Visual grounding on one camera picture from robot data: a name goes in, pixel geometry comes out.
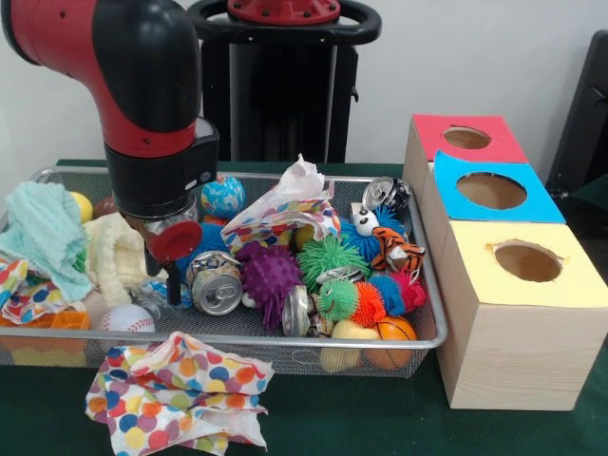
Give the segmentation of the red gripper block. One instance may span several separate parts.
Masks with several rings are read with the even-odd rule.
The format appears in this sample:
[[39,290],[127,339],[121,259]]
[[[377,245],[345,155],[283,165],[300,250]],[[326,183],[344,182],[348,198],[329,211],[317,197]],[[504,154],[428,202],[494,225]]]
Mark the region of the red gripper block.
[[192,219],[146,223],[143,234],[146,271],[149,276],[157,276],[162,264],[167,263],[167,301],[173,307],[181,304],[181,276],[175,260],[189,256],[201,239],[200,224]]

